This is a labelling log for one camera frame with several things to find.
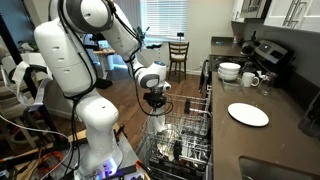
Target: chair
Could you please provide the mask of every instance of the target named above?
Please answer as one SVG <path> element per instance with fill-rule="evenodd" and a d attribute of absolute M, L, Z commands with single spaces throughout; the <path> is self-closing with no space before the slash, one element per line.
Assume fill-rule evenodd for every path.
<path fill-rule="evenodd" d="M 176 43 L 176 42 L 169 42 L 169 56 L 170 56 L 170 68 L 169 68 L 169 75 L 168 80 L 170 79 L 171 75 L 178 76 L 178 81 L 180 83 L 180 77 L 184 75 L 184 79 L 187 78 L 186 75 L 186 62 L 188 56 L 188 49 L 189 49 L 189 42 L 184 43 Z M 174 71 L 172 71 L 172 63 L 175 64 Z M 184 71 L 181 71 L 181 63 L 184 65 Z M 179 64 L 179 71 L 177 75 L 177 64 Z"/>

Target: white cabinet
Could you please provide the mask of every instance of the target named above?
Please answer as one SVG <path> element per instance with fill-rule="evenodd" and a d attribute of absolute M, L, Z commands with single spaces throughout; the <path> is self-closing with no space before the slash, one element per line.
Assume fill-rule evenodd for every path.
<path fill-rule="evenodd" d="M 320 32 L 320 0 L 312 0 L 308 5 L 300 26 L 301 30 Z"/>
<path fill-rule="evenodd" d="M 244 22 L 244 18 L 240 18 L 243 1 L 244 0 L 235 0 L 234 1 L 232 15 L 231 15 L 231 21 Z"/>
<path fill-rule="evenodd" d="M 319 0 L 273 0 L 264 25 L 320 32 Z"/>

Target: white plate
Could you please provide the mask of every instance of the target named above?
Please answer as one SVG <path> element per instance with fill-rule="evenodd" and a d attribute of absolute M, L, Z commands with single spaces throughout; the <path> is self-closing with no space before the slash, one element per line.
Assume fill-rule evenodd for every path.
<path fill-rule="evenodd" d="M 259 108 L 244 103 L 234 103 L 228 107 L 228 112 L 236 120 L 250 126 L 265 126 L 269 118 Z"/>

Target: sink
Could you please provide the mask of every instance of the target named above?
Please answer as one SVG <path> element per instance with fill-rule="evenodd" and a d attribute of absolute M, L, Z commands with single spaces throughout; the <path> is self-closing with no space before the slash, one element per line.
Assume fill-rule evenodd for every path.
<path fill-rule="evenodd" d="M 319 180 L 320 176 L 278 164 L 239 157 L 239 166 L 243 180 Z"/>

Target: kitchen counter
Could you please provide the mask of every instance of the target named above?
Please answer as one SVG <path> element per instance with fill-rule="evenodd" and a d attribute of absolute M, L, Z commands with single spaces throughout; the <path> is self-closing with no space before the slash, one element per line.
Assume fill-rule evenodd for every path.
<path fill-rule="evenodd" d="M 233 37 L 212 37 L 211 55 L 242 56 L 241 46 L 233 43 Z"/>
<path fill-rule="evenodd" d="M 238 159 L 249 156 L 320 175 L 320 141 L 303 134 L 297 125 L 304 111 L 282 89 L 262 96 L 256 87 L 243 94 L 225 92 L 217 73 L 212 74 L 214 179 L 241 179 Z M 228 114 L 232 103 L 247 103 L 269 117 L 264 127 L 251 127 Z"/>

